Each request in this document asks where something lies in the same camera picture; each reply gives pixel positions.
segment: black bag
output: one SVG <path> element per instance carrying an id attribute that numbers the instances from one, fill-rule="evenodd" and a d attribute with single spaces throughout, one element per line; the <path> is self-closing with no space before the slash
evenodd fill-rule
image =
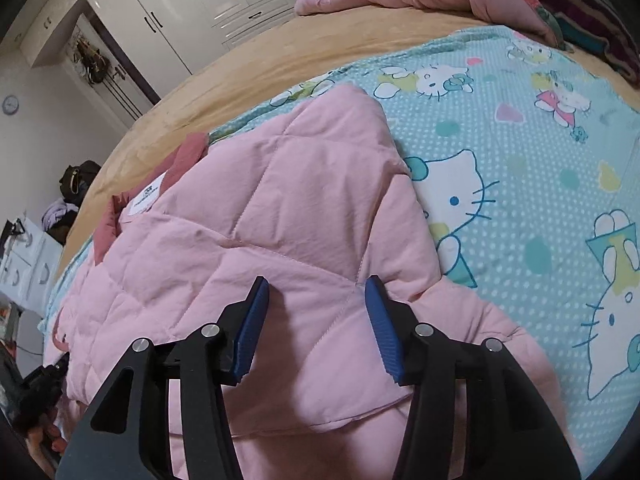
<path id="1" fill-rule="evenodd" d="M 65 202 L 80 207 L 99 171 L 100 165 L 92 160 L 85 161 L 80 166 L 66 168 L 65 174 L 60 179 L 60 192 Z"/>
<path id="2" fill-rule="evenodd" d="M 66 237 L 69 236 L 69 231 L 71 231 L 77 216 L 78 213 L 75 211 L 67 211 L 60 220 L 50 227 L 47 234 L 60 245 L 66 245 Z"/>

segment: hello kitty bedsheet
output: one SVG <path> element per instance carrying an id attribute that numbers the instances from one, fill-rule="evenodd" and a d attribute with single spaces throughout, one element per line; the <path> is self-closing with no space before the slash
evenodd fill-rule
<path id="1" fill-rule="evenodd" d="M 497 26 L 303 82 L 212 142 L 343 81 L 382 103 L 442 271 L 545 349 L 587 476 L 640 401 L 640 116 L 605 80 Z"/>

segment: white wardrobe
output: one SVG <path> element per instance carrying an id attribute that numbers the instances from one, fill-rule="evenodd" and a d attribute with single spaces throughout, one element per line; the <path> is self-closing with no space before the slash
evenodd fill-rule
<path id="1" fill-rule="evenodd" d="M 293 17 L 295 0 L 88 0 L 160 97 L 238 44 Z"/>

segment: black cabinet handle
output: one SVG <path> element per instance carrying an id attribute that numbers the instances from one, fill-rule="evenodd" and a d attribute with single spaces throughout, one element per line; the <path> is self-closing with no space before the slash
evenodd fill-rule
<path id="1" fill-rule="evenodd" d="M 42 269 L 44 272 L 40 275 L 40 279 L 38 280 L 38 284 L 44 285 L 49 281 L 51 277 L 51 270 L 47 264 L 44 264 L 44 268 Z"/>
<path id="2" fill-rule="evenodd" d="M 120 76 L 120 78 L 122 78 L 123 81 L 127 80 L 126 76 L 124 75 L 125 74 L 124 70 L 122 69 L 122 67 L 120 65 L 116 66 L 114 68 L 114 70 L 115 70 L 116 74 L 118 74 Z"/>
<path id="3" fill-rule="evenodd" d="M 151 11 L 151 15 L 154 17 L 154 20 L 156 20 L 156 23 L 157 23 L 158 25 L 160 25 L 160 28 L 162 28 L 162 23 L 160 23 L 160 20 L 158 20 L 158 19 L 156 18 L 156 15 L 154 14 L 154 12 L 153 12 L 153 11 Z"/>
<path id="4" fill-rule="evenodd" d="M 157 32 L 157 30 L 155 30 L 155 29 L 152 27 L 151 23 L 149 23 L 149 20 L 146 18 L 146 16 L 145 16 L 145 21 L 146 21 L 146 24 L 149 26 L 149 28 L 150 28 L 150 29 L 154 32 L 154 34 L 155 34 L 155 33 Z"/>

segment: hand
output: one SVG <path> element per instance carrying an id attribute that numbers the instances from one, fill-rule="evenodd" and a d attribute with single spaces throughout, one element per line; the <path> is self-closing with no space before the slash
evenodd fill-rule
<path id="1" fill-rule="evenodd" d="M 29 455 L 31 455 L 31 458 L 35 460 L 49 478 L 54 478 L 56 472 L 42 452 L 41 446 L 44 435 L 46 434 L 52 441 L 51 449 L 53 451 L 64 454 L 66 450 L 66 440 L 62 438 L 60 430 L 52 422 L 52 420 L 56 420 L 57 415 L 57 410 L 52 410 L 48 415 L 42 415 L 39 424 L 27 432 L 26 439 Z"/>

